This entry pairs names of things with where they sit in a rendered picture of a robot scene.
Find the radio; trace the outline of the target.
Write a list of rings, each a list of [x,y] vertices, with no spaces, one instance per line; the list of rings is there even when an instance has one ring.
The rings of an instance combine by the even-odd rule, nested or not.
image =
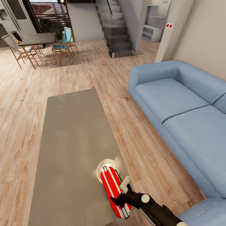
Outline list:
[[[114,170],[112,167],[104,166],[101,171],[101,180],[106,190],[107,197],[109,199],[109,204],[111,205],[113,211],[115,212],[118,218],[128,219],[130,217],[129,213],[131,211],[131,205],[125,204],[123,208],[120,205],[116,205],[110,197],[118,198],[122,190],[119,188],[122,179],[117,170]]]

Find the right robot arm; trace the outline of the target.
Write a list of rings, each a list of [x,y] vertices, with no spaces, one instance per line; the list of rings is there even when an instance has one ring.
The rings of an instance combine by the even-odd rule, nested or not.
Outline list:
[[[129,185],[130,176],[127,175],[121,182],[119,188],[122,190],[119,197],[110,199],[121,208],[127,203],[139,209],[142,215],[152,226],[188,226],[177,218],[165,205],[157,204],[148,194],[133,192]]]

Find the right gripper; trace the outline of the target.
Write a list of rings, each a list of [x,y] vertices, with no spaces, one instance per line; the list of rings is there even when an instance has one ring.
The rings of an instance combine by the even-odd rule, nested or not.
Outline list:
[[[121,193],[117,199],[116,198],[113,198],[113,197],[110,197],[110,199],[117,206],[120,205],[121,208],[123,208],[126,203],[132,206],[132,204],[131,204],[131,197],[132,197],[132,194],[134,192],[132,191],[132,189],[131,189],[131,187],[130,187],[129,184],[127,185],[127,188],[128,188],[128,192],[126,194],[122,194]]]

